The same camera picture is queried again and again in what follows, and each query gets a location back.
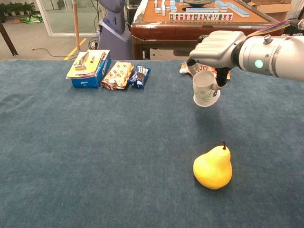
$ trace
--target yellow pear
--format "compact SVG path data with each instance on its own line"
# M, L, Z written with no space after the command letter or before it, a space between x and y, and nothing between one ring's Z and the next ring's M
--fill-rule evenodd
M203 186L219 189L229 183L232 177L230 151L224 146L217 146L208 153L195 159L193 173Z

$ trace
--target robotic arm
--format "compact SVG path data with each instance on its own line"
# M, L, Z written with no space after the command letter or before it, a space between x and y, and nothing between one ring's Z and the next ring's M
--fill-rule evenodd
M303 29L304 20L298 27ZM192 74L195 63L216 68L218 89L226 84L233 67L242 70L304 81L304 37L246 37L240 31L215 31L190 52L187 61Z

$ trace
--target yellow line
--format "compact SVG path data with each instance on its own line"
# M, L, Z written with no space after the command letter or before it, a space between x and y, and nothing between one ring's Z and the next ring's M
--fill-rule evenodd
M85 41L86 41L86 38L84 38L84 39L79 43L79 45L81 46ZM64 60L68 60L68 59L71 57L71 55L74 54L76 51L77 51L77 47L75 47L75 48L73 49L73 51L71 51L70 54L68 54L68 55L65 57Z

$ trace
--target cable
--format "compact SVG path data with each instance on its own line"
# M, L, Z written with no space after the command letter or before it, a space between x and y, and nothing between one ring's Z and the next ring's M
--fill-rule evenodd
M100 19L99 19L99 5L98 5L98 0L96 0L96 5L97 5L97 15L98 15L98 24L99 24Z
M35 51L35 50L46 50L46 51L48 52L48 54L49 54L50 56L52 56L52 57L68 57L68 56L69 56L69 55L67 55L67 56L54 56L54 55L52 55L46 48L34 48L34 49L32 49L32 51Z
M87 44L88 48L89 48L89 49L96 49L95 42L98 42L97 38L96 38L96 37L92 37L92 38L89 40L88 44Z

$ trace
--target cookie package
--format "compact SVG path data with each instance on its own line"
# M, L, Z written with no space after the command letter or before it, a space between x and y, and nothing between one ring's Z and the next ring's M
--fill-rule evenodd
M117 61L101 81L101 85L112 90L125 89L134 65Z
M137 65L134 74L129 78L128 83L137 88L144 88L151 69Z

